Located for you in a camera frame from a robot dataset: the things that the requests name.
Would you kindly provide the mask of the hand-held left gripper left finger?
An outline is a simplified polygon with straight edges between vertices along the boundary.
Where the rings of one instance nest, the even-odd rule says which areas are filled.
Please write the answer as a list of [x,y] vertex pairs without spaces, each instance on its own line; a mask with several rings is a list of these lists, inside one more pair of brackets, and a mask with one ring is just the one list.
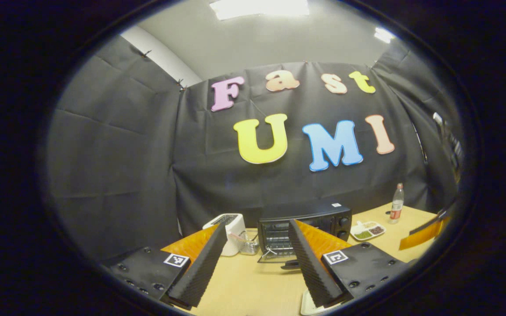
[[104,261],[124,286],[156,302],[197,307],[227,242],[215,224],[167,246],[145,246]]

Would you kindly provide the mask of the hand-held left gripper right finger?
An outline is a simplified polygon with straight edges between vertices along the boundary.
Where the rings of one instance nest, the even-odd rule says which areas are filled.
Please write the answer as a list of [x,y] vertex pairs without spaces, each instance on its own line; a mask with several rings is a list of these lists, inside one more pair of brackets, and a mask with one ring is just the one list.
[[373,294],[410,264],[369,242],[351,245],[299,220],[289,220],[288,236],[315,306]]

